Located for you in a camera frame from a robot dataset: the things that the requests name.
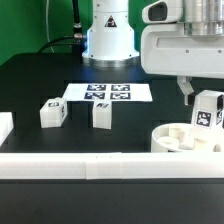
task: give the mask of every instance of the white container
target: white container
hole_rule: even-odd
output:
[[[111,129],[112,103],[111,101],[97,100],[93,105],[93,127]]]
[[[61,127],[67,114],[67,101],[65,99],[49,99],[40,110],[41,127]]]
[[[165,124],[152,132],[151,152],[189,152],[193,150],[191,124]]]

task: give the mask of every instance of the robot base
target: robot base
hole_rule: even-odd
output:
[[[94,59],[94,58],[83,57],[83,63],[84,64],[89,64],[89,65],[99,66],[99,67],[104,67],[104,68],[124,67],[124,66],[138,64],[139,62],[140,62],[140,57],[139,56],[131,57],[131,58],[124,59],[124,60],[97,60],[97,59]]]

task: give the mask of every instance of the marker sticker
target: marker sticker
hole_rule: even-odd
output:
[[[110,18],[108,19],[105,27],[117,27],[115,21],[114,21],[114,18],[113,16],[110,16]]]

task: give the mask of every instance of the white cylinder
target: white cylinder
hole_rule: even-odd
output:
[[[111,62],[138,57],[134,30],[128,23],[128,0],[93,0],[93,10],[84,63],[88,59]]]

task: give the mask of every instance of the black cable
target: black cable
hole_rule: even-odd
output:
[[[79,2],[78,0],[72,0],[73,6],[73,19],[74,19],[74,34],[82,33],[82,26],[79,16]]]
[[[38,53],[42,53],[45,49],[49,48],[49,47],[53,47],[53,46],[74,46],[74,45],[79,45],[79,43],[55,43],[55,44],[49,44],[48,46],[46,46],[45,48],[43,48],[41,51],[39,50]]]
[[[74,39],[74,36],[64,36],[64,37],[54,39],[54,40],[46,43],[43,47],[41,47],[41,49],[37,53],[41,53],[43,50],[45,50],[49,46],[52,46],[52,44],[54,44],[54,43],[57,43],[57,42],[62,41],[62,40],[68,40],[68,39]]]

